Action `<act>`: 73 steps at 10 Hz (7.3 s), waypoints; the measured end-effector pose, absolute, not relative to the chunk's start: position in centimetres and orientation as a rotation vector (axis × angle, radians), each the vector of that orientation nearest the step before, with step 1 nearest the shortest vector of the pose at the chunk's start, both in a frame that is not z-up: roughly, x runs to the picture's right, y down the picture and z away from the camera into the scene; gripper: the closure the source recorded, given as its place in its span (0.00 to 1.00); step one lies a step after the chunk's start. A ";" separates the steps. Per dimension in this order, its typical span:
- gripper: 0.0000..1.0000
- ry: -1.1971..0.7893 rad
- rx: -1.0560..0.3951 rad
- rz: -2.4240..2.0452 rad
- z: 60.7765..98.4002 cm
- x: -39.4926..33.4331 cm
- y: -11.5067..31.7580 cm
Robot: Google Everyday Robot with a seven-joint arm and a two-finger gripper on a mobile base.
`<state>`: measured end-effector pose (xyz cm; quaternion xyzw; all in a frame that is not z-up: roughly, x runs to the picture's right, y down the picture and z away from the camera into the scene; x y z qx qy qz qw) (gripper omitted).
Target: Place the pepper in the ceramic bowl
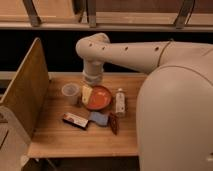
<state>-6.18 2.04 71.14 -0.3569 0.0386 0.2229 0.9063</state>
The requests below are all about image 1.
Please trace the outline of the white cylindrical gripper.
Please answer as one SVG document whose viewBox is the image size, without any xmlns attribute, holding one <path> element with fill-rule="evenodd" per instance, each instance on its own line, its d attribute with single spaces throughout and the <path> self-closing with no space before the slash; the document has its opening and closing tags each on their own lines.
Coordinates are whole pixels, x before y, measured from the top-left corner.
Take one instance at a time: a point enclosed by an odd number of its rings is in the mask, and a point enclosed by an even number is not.
<svg viewBox="0 0 213 171">
<path fill-rule="evenodd" d="M 90 85 L 95 86 L 102 82 L 103 76 L 103 63 L 99 61 L 85 60 L 83 63 L 83 78 L 84 81 Z M 92 93 L 92 88 L 84 85 L 82 87 L 82 103 L 87 105 Z"/>
</svg>

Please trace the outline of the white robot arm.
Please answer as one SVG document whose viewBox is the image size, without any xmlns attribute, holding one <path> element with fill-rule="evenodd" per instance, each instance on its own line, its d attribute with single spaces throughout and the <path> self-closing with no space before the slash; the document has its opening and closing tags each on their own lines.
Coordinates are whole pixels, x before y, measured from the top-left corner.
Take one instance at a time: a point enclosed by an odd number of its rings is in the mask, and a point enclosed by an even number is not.
<svg viewBox="0 0 213 171">
<path fill-rule="evenodd" d="M 98 33 L 76 52 L 92 85 L 105 62 L 148 75 L 136 105 L 141 171 L 213 171 L 213 44 L 112 43 Z"/>
</svg>

